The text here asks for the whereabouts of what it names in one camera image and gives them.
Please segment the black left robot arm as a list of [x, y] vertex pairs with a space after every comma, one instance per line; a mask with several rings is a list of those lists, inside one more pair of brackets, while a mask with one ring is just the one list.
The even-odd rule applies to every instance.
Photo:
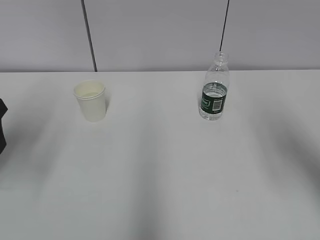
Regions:
[[7, 111], [8, 111], [7, 106], [5, 105], [4, 101], [0, 99], [0, 154], [4, 151], [7, 145], [4, 131], [3, 131], [3, 123], [2, 123], [3, 117]]

